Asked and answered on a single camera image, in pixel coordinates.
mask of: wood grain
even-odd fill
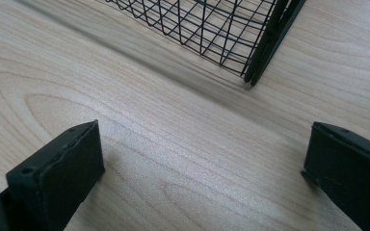
[[[370,1],[307,0],[256,88],[97,1],[0,2],[0,191],[99,119],[67,230],[355,230],[303,180],[313,121],[370,140]]]

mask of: black wire mesh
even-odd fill
[[[244,76],[277,0],[106,0]]]

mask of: table surface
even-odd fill
[[[102,2],[0,1],[0,191],[94,119],[106,173],[66,230],[355,230],[300,170],[313,121],[370,140],[370,1],[307,0],[251,90]]]

